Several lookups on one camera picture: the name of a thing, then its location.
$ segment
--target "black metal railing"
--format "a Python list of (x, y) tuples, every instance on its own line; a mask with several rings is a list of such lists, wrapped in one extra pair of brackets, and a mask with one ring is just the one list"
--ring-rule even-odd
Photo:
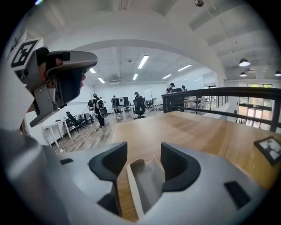
[[(196, 96), (235, 96), (235, 97), (254, 97), (254, 98), (264, 98), (274, 100), (274, 110), (272, 120), (265, 120), (260, 118), (254, 118), (250, 116), (239, 115), (231, 112), (221, 112), (216, 110), (199, 109), (183, 107), (184, 97)], [(241, 118), (246, 120), (252, 120), (260, 123), (265, 123), (270, 125), (270, 131), (276, 131), (277, 127), (281, 127), (279, 123), (279, 115), (281, 108), (281, 89), (278, 88), (263, 88), (263, 87), (219, 87), (211, 89), (198, 89), (192, 91), (180, 91), (175, 93), (163, 94), (163, 111), (164, 113), (171, 112), (175, 109), (180, 110), (192, 110), (204, 113), (213, 113), (222, 116), (231, 116), (235, 118)]]

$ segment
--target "black rubber pad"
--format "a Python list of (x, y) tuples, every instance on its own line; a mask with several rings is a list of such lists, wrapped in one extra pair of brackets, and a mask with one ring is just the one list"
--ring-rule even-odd
[(163, 192), (184, 191), (192, 185), (200, 175), (199, 162), (176, 148), (161, 143), (161, 163), (165, 171)]
[(64, 159), (64, 160), (60, 160), (60, 162), (61, 162), (61, 164), (62, 164), (62, 165), (64, 165), (64, 164), (68, 164), (68, 163), (73, 162), (73, 160), (72, 160), (72, 159), (67, 158), (67, 159)]
[(224, 186), (238, 209), (251, 200), (246, 191), (236, 181), (225, 183)]
[(103, 181), (113, 182), (115, 187), (115, 197), (118, 203), (119, 216), (122, 216), (122, 211), (117, 190), (117, 177), (119, 176), (121, 170), (123, 169), (127, 161), (127, 148), (127, 142), (122, 142), (116, 147), (95, 156), (89, 161), (89, 168), (94, 174), (96, 174), (98, 178)]

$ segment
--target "wooden tabletop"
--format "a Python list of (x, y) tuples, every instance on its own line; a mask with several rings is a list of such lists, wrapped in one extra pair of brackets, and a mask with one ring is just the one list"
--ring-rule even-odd
[[(186, 112), (170, 112), (116, 124), (112, 142), (128, 142), (126, 165), (137, 160), (149, 161), (152, 153), (160, 161), (161, 142), (179, 144), (197, 151), (224, 157), (250, 174), (261, 186), (270, 189), (281, 163), (271, 166), (254, 146), (254, 141), (281, 135), (243, 124), (218, 120)], [(117, 180), (120, 204), (125, 219), (136, 221), (130, 187), (123, 168)]]

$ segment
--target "black office chair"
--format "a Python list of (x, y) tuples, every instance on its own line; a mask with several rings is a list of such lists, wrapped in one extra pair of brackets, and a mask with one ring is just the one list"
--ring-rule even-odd
[[(181, 88), (175, 88), (172, 92), (180, 92), (183, 91)], [(184, 106), (184, 96), (175, 96), (171, 99), (171, 105), (174, 106)], [(182, 111), (184, 112), (184, 109), (172, 109), (172, 111)]]
[(83, 123), (85, 120), (83, 120), (83, 119), (78, 119), (78, 120), (75, 119), (74, 116), (71, 115), (70, 112), (66, 112), (66, 116), (67, 116), (71, 121), (73, 121), (74, 126), (75, 126), (75, 129), (77, 130), (78, 133), (79, 133), (78, 129), (79, 129), (80, 127), (86, 128), (86, 126), (82, 126), (82, 123)]
[(144, 102), (145, 102), (144, 98), (133, 100), (133, 103), (135, 105), (135, 110), (133, 112), (138, 115), (137, 117), (134, 118), (134, 120), (146, 117), (146, 116), (142, 116), (145, 112)]
[(147, 101), (146, 100), (146, 108), (149, 109), (153, 104), (153, 101)]

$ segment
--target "railing post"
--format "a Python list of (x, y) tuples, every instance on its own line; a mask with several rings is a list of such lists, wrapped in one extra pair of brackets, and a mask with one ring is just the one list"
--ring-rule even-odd
[(164, 113), (167, 112), (166, 97), (163, 97), (163, 111), (164, 111)]
[(281, 101), (275, 100), (270, 131), (276, 132), (277, 125), (279, 122), (279, 116), (280, 116), (280, 107), (281, 107)]

